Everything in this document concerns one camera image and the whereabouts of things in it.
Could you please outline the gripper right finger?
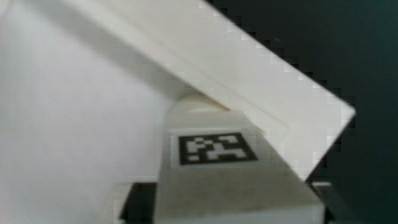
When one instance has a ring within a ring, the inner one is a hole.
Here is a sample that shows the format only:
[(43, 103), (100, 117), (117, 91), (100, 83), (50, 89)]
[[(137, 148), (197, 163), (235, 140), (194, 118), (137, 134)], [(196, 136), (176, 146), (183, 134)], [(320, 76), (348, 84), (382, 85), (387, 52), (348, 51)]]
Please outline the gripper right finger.
[(332, 183), (315, 181), (309, 186), (325, 204), (325, 224), (363, 224)]

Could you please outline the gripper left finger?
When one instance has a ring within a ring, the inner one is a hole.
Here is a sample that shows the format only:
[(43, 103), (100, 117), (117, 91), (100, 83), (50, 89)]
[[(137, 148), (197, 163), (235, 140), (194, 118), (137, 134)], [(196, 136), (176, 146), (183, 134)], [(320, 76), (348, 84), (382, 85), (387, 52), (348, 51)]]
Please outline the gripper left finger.
[(125, 183), (112, 200), (112, 224), (155, 224), (157, 183)]

